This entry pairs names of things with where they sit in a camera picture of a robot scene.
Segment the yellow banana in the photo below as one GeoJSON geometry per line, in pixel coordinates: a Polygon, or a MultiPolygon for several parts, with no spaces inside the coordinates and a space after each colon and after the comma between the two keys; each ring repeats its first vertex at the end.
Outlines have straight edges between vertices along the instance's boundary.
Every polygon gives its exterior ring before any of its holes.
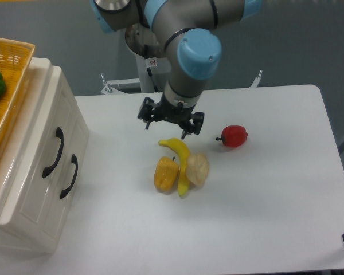
{"type": "Polygon", "coordinates": [[[177,190],[178,195],[182,197],[187,193],[190,186],[190,180],[186,176],[187,158],[190,155],[190,150],[182,140],[175,138],[167,140],[162,139],[158,142],[158,144],[160,146],[165,146],[173,150],[179,157],[180,171],[177,183],[177,190]]]}

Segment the plastic fruit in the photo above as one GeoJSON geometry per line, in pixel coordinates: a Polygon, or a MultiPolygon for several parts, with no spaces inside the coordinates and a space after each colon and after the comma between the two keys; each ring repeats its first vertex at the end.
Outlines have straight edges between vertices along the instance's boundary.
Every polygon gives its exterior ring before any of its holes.
{"type": "Polygon", "coordinates": [[[247,136],[245,127],[231,125],[225,127],[221,137],[217,137],[216,140],[222,140],[223,144],[228,147],[238,147],[245,143],[247,136]]]}
{"type": "Polygon", "coordinates": [[[196,186],[203,186],[208,175],[209,163],[205,154],[190,154],[187,158],[187,178],[196,186]]]}
{"type": "Polygon", "coordinates": [[[167,156],[163,156],[155,168],[154,185],[163,192],[171,190],[177,179],[179,166],[173,160],[174,158],[170,159],[167,156]]]}
{"type": "Polygon", "coordinates": [[[190,150],[182,140],[176,138],[160,140],[158,144],[173,150],[179,157],[180,170],[177,190],[178,195],[182,197],[187,193],[190,186],[190,180],[186,176],[187,158],[190,155],[190,150]]]}

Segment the yellow basket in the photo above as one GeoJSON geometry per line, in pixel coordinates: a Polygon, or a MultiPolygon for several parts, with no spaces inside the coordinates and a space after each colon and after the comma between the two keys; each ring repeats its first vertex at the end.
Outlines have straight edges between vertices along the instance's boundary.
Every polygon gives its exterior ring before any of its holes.
{"type": "Polygon", "coordinates": [[[19,90],[34,48],[33,44],[0,38],[0,72],[6,84],[6,92],[0,98],[0,145],[4,145],[13,115],[20,108],[23,95],[19,95],[19,90]]]}

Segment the yellow bell pepper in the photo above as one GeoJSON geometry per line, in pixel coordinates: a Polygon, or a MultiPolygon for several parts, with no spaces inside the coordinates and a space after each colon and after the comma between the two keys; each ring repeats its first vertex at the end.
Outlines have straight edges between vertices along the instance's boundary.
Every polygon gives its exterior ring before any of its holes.
{"type": "Polygon", "coordinates": [[[166,156],[161,157],[155,169],[154,185],[163,192],[171,190],[178,172],[179,166],[176,162],[166,156]]]}
{"type": "Polygon", "coordinates": [[[190,155],[190,150],[187,145],[181,139],[161,139],[158,144],[160,146],[166,146],[169,149],[173,150],[179,156],[179,162],[181,165],[181,170],[179,173],[178,183],[177,183],[177,191],[180,197],[186,195],[189,191],[190,180],[186,176],[186,166],[187,166],[187,158],[190,155]]]}

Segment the black drawer handle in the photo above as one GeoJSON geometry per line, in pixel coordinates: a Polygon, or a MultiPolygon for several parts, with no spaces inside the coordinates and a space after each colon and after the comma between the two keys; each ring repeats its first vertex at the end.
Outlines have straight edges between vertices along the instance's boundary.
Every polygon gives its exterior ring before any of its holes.
{"type": "Polygon", "coordinates": [[[70,193],[71,189],[74,186],[74,183],[75,183],[75,180],[76,180],[76,176],[78,174],[78,158],[74,154],[71,156],[71,163],[75,164],[75,172],[74,172],[73,180],[71,181],[71,184],[70,184],[70,186],[68,188],[63,189],[61,191],[60,199],[65,198],[70,193]]]}
{"type": "Polygon", "coordinates": [[[47,166],[44,168],[44,171],[42,173],[43,178],[46,178],[47,176],[49,176],[52,173],[52,171],[56,168],[56,166],[58,165],[58,162],[60,161],[62,151],[64,149],[64,133],[62,132],[60,127],[57,127],[56,129],[56,137],[61,140],[60,148],[58,149],[57,156],[53,165],[47,166]]]}

